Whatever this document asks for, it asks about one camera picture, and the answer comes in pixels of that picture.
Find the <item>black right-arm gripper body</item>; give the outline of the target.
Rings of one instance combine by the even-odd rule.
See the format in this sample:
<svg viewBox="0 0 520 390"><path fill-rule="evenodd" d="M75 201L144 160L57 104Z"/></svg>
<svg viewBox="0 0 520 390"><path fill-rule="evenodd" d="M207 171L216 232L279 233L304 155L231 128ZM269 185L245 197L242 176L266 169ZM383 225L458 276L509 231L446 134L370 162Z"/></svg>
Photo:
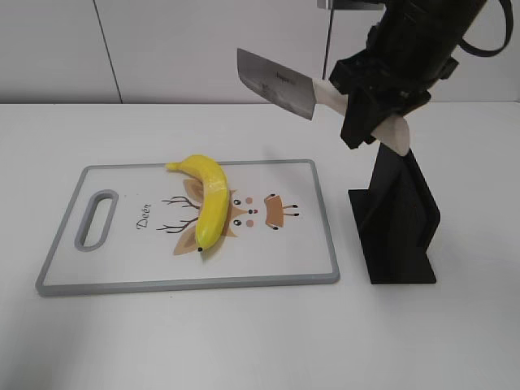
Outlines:
<svg viewBox="0 0 520 390"><path fill-rule="evenodd" d="M382 111L411 112L429 89L458 65L453 51L482 10L483 1L384 1L357 55L361 84Z"/></svg>

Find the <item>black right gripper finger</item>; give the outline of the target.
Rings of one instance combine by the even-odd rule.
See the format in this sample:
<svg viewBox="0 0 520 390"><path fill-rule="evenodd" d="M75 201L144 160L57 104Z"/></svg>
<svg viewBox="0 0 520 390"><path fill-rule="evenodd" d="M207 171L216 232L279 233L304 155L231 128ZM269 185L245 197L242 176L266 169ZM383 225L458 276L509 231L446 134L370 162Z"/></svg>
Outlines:
<svg viewBox="0 0 520 390"><path fill-rule="evenodd" d="M396 111L397 106L390 101L378 99L373 93L355 87L348 95L340 138L351 150L362 143L369 145L375 141L371 133Z"/></svg>
<svg viewBox="0 0 520 390"><path fill-rule="evenodd" d="M338 60L328 79L341 94L361 91L373 96L390 92L388 61L376 54Z"/></svg>

